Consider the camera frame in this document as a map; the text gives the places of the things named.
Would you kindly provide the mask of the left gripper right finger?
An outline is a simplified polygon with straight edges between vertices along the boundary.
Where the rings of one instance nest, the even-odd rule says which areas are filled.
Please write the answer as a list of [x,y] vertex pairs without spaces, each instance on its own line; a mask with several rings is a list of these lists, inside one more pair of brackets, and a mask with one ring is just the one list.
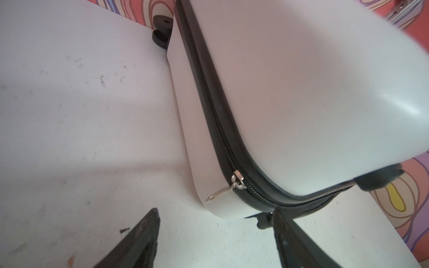
[[340,268],[285,211],[276,209],[272,223],[283,268]]

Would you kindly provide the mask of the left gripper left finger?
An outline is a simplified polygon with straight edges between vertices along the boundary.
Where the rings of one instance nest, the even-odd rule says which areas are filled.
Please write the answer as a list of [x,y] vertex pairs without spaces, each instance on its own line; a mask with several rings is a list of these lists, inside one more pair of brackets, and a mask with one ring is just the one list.
[[95,268],[153,268],[159,230],[159,212],[153,208]]

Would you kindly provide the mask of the black suitcase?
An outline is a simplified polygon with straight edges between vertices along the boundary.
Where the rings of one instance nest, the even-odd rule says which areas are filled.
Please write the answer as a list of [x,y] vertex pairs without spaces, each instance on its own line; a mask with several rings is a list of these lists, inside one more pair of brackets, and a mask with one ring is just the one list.
[[176,1],[153,17],[193,183],[225,219],[303,217],[429,148],[427,1]]

